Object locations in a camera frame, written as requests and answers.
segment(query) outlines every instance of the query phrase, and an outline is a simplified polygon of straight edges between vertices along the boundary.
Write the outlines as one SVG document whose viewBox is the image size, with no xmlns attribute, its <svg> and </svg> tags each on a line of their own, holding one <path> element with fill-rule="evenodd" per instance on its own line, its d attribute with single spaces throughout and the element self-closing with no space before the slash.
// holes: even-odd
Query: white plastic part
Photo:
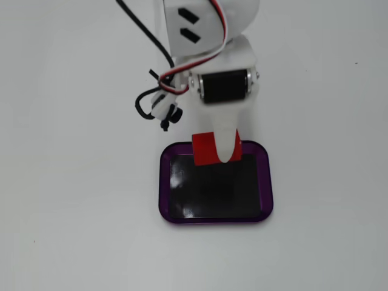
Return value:
<svg viewBox="0 0 388 291">
<path fill-rule="evenodd" d="M 218 0 L 222 5 L 229 26 L 229 39 L 240 35 L 254 20 L 259 9 L 259 0 Z M 179 14 L 186 9 L 198 20 L 194 23 Z M 222 44 L 221 21 L 209 0 L 164 0 L 170 50 L 173 56 L 198 55 Z M 190 30 L 200 39 L 193 42 L 181 34 L 181 29 Z"/>
<path fill-rule="evenodd" d="M 175 107 L 178 106 L 176 103 L 176 96 L 173 94 L 167 93 L 166 91 L 163 91 L 163 90 L 155 94 L 155 96 L 151 100 L 152 104 L 154 104 L 156 100 L 158 100 L 159 97 L 162 95 L 165 95 L 166 97 L 160 100 L 160 102 L 158 102 L 157 105 L 155 105 L 155 107 L 152 108 L 152 111 L 151 111 L 151 115 L 160 121 L 165 120 L 167 114 L 170 111 L 171 104 L 175 105 Z"/>
<path fill-rule="evenodd" d="M 221 162 L 229 162 L 235 150 L 236 131 L 239 114 L 244 108 L 251 106 L 258 95 L 259 74 L 256 71 L 256 56 L 248 39 L 241 35 L 228 44 L 226 49 L 215 59 L 193 68 L 190 71 L 189 85 L 198 108 L 210 116 L 215 135 L 218 158 Z M 205 104 L 201 99 L 200 76 L 208 73 L 228 72 L 246 69 L 250 92 L 242 101 Z"/>
</svg>

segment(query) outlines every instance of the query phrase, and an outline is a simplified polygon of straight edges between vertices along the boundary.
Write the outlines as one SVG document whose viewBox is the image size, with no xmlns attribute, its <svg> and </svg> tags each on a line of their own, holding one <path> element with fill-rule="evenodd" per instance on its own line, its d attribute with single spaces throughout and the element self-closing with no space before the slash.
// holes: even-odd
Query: black cable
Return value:
<svg viewBox="0 0 388 291">
<path fill-rule="evenodd" d="M 156 93 L 157 91 L 160 91 L 160 87 L 156 87 L 156 88 L 154 88 L 154 89 L 145 91 L 144 93 L 140 94 L 139 97 L 137 97 L 137 99 L 136 99 L 135 108 L 136 108 L 136 110 L 139 112 L 139 114 L 141 115 L 141 117 L 143 117 L 144 119 L 153 120 L 153 119 L 155 119 L 155 117 L 153 117 L 153 116 L 151 115 L 151 113 L 146 114 L 146 113 L 143 111 L 143 109 L 141 108 L 141 105 L 140 105 L 140 101 L 141 101 L 144 97 L 146 97 L 146 96 L 148 96 L 148 95 L 150 95 L 150 94 L 152 94 L 152 93 Z"/>
<path fill-rule="evenodd" d="M 156 45 L 169 62 L 170 67 L 174 68 L 174 60 L 166 50 L 166 48 L 158 41 L 158 39 L 150 32 L 150 30 L 136 17 L 136 15 L 128 8 L 123 0 L 116 0 L 120 7 L 127 13 L 132 21 L 144 32 L 144 34 Z"/>
<path fill-rule="evenodd" d="M 150 32 L 150 30 L 136 17 L 136 15 L 129 9 L 129 7 L 127 6 L 127 4 L 124 3 L 124 1 L 122 0 L 116 0 L 117 3 L 120 5 L 120 7 L 127 13 L 127 15 L 130 17 L 130 19 L 132 19 L 132 21 L 141 29 L 142 32 L 144 32 L 144 34 L 149 38 L 149 40 L 151 40 L 154 45 L 156 45 L 156 47 L 161 51 L 161 53 L 165 56 L 167 62 L 169 62 L 169 65 L 171 68 L 174 68 L 175 64 L 174 64 L 174 60 L 172 59 L 172 57 L 170 56 L 170 54 L 168 53 L 168 51 L 166 50 L 166 48 L 158 41 L 158 39 Z M 157 81 L 159 81 L 159 76 L 153 71 L 153 70 L 150 70 L 149 73 L 154 77 L 156 78 Z M 169 84 L 171 83 L 173 79 L 173 76 L 170 77 L 168 80 L 166 80 Z M 147 119 L 147 120 L 153 120 L 155 117 L 151 115 L 151 113 L 149 114 L 146 114 L 143 109 L 141 108 L 141 105 L 140 105 L 140 101 L 152 94 L 152 93 L 156 93 L 157 91 L 160 91 L 161 88 L 160 87 L 157 87 L 157 88 L 154 88 L 154 89 L 150 89 L 148 91 L 145 91 L 144 93 L 140 94 L 137 99 L 136 99 L 136 102 L 135 102 L 135 108 L 136 110 L 138 111 L 138 113 L 140 114 L 141 117 L 143 117 L 144 119 Z"/>
</svg>

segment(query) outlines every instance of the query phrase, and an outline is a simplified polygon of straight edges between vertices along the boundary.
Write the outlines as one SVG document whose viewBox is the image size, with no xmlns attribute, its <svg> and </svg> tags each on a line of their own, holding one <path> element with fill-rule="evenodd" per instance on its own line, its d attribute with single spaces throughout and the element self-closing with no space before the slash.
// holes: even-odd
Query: red and white wire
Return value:
<svg viewBox="0 0 388 291">
<path fill-rule="evenodd" d="M 214 52 L 211 52 L 210 54 L 208 54 L 202 58 L 196 59 L 194 61 L 190 61 L 189 63 L 186 63 L 186 64 L 179 65 L 179 66 L 174 67 L 171 70 L 165 72 L 164 74 L 162 74 L 159 77 L 159 86 L 163 90 L 165 90 L 169 93 L 173 93 L 175 95 L 185 94 L 187 91 L 189 91 L 189 85 L 186 85 L 186 87 L 184 89 L 176 89 L 176 88 L 171 87 L 170 85 L 167 85 L 166 83 L 164 83 L 164 81 L 166 80 L 167 77 L 178 74 L 178 73 L 182 73 L 184 71 L 188 71 L 188 70 L 190 70 L 198 65 L 201 65 L 201 64 L 204 64 L 205 62 L 210 61 L 211 59 L 218 56 L 224 50 L 224 48 L 227 44 L 228 35 L 229 35 L 229 28 L 228 28 L 228 23 L 226 20 L 226 14 L 224 12 L 224 9 L 219 4 L 219 0 L 209 0 L 209 1 L 216 8 L 217 13 L 221 17 L 222 26 L 224 27 L 224 39 L 222 41 L 222 46 L 219 49 L 215 50 Z"/>
</svg>

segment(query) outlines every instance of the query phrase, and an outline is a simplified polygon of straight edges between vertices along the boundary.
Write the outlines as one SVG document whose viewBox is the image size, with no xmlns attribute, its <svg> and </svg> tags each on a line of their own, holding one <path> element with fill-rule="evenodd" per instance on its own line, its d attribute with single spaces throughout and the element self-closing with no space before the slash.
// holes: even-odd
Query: white background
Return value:
<svg viewBox="0 0 388 291">
<path fill-rule="evenodd" d="M 127 3 L 167 44 L 161 1 Z M 114 0 L 0 0 L 0 290 L 387 290 L 387 11 L 262 1 L 241 134 L 269 152 L 274 212 L 177 227 L 159 156 L 199 128 L 185 97 L 167 134 L 137 115 L 159 51 Z"/>
</svg>

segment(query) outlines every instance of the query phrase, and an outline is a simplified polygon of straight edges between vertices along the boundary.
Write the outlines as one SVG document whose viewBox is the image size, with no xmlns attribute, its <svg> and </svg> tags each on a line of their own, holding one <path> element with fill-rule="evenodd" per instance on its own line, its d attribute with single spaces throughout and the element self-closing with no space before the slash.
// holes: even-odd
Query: purple tray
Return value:
<svg viewBox="0 0 388 291">
<path fill-rule="evenodd" d="M 172 218 L 169 213 L 170 173 L 172 159 L 177 155 L 193 155 L 191 142 L 180 142 L 168 146 L 161 155 L 159 180 L 159 211 L 163 218 L 174 224 L 216 224 L 216 223 L 253 223 L 265 220 L 273 210 L 272 183 L 270 176 L 269 157 L 263 146 L 253 141 L 242 142 L 243 155 L 256 157 L 258 173 L 258 193 L 260 214 L 249 218 Z"/>
</svg>

